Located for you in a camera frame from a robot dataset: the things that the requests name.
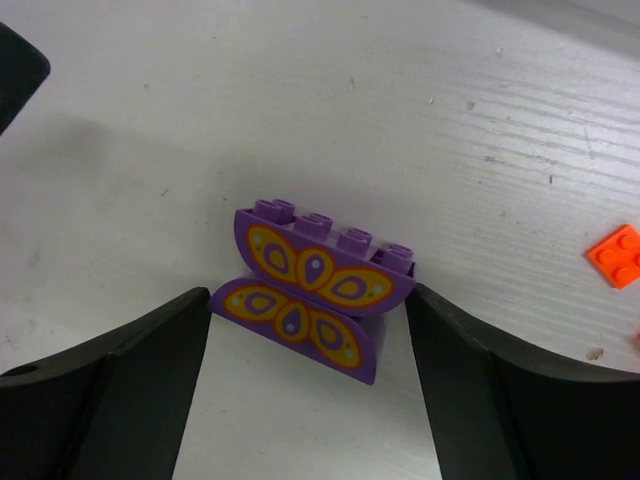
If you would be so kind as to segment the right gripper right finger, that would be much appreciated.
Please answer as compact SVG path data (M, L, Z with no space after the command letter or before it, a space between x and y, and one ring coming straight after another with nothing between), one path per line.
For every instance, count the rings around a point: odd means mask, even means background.
M422 284L405 307L443 478L638 478L638 374L548 351Z

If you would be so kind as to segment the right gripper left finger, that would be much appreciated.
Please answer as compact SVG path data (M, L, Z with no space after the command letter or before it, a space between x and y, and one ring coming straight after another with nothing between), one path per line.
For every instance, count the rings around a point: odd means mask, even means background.
M1 376L4 479L170 479L202 364L209 292Z

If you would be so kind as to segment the small orange lego pieces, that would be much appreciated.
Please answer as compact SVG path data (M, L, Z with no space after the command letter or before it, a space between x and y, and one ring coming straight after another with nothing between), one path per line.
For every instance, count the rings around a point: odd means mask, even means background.
M611 288L624 290L639 281L639 232L631 224L611 231L583 256Z

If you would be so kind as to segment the purple butterfly lego bricks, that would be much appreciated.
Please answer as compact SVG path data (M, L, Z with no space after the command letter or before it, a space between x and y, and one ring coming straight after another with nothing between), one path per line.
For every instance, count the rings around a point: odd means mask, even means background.
M413 251L282 199L237 210L233 229L249 272L213 293L210 312L373 384L383 316L416 284Z

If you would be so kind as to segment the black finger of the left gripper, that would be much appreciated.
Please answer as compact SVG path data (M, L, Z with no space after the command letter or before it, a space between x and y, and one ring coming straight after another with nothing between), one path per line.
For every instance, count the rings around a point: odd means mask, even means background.
M24 37L0 28L0 134L3 134L51 71L49 60Z

